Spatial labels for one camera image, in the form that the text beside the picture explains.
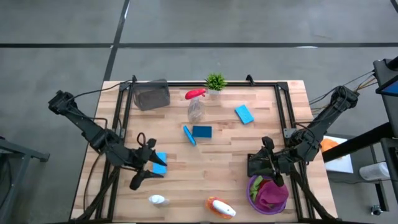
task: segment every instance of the green cloth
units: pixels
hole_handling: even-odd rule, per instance
[[[250,197],[253,202],[256,201],[256,197],[259,192],[259,187],[260,187],[260,183],[262,182],[262,180],[263,180],[262,176],[258,176],[254,180],[252,186],[250,187]]]

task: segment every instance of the concrete floor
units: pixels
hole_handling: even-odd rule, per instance
[[[124,0],[0,2],[0,43],[112,42]],[[388,0],[204,1],[132,0],[121,42],[394,42],[398,14]],[[0,49],[0,135],[51,153],[32,161],[13,208],[12,223],[66,221],[87,143],[65,118],[47,109],[57,90],[73,94],[100,88],[110,49]],[[304,80],[310,99],[397,56],[397,48],[326,49],[119,49],[111,80],[201,80],[223,72],[229,80]],[[375,86],[361,92],[330,133],[361,134],[387,121]],[[87,115],[98,95],[77,100]],[[394,198],[386,183],[389,198]],[[391,212],[372,217],[370,184],[331,183],[339,217],[396,223]]]

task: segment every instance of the green plant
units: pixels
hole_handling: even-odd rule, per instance
[[[210,73],[207,77],[206,85],[210,90],[220,91],[226,87],[226,81],[221,73]]]

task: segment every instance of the wooden tabletop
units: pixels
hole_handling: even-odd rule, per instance
[[[118,82],[104,82],[103,88]],[[303,81],[288,81],[290,97],[297,121],[313,119],[308,104]],[[144,132],[148,138],[155,138],[158,152],[167,153],[167,173],[163,179],[147,179],[140,188],[133,191],[129,183],[135,172],[121,170],[118,196],[114,210],[114,222],[288,222],[297,221],[290,178],[284,176],[289,190],[286,209],[277,215],[261,215],[249,204],[246,198],[247,153],[256,153],[261,145],[261,137],[270,136],[275,149],[284,146],[280,128],[278,108],[274,89],[271,87],[227,87],[217,97],[206,95],[205,115],[200,124],[213,127],[211,139],[197,139],[192,146],[183,131],[183,126],[192,128],[188,122],[189,101],[184,96],[188,87],[170,87],[170,106],[150,111],[140,111],[134,103],[131,106],[127,128],[126,147],[138,148],[136,138]],[[96,117],[113,120],[118,88],[103,91],[99,98]],[[126,98],[124,98],[121,119]],[[243,125],[234,109],[246,105],[254,122]],[[83,193],[88,174],[97,153],[90,147],[87,150],[80,183],[73,206],[72,218],[83,212]],[[104,156],[97,163],[90,180],[86,206],[98,193],[103,175]],[[147,169],[152,169],[148,162]],[[310,188],[320,203],[337,216],[328,177],[323,165],[322,154],[307,168]],[[109,192],[106,196],[104,214],[108,210]],[[160,194],[170,200],[170,205],[157,208],[149,203],[148,197]],[[215,196],[227,201],[235,210],[236,216],[224,220],[205,208],[205,200]],[[300,191],[305,217],[305,199]]]

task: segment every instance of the red spray bottle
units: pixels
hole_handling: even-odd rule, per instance
[[[186,100],[191,100],[188,107],[188,120],[197,123],[205,114],[205,105],[199,100],[200,96],[205,96],[206,89],[191,90],[185,94]]]

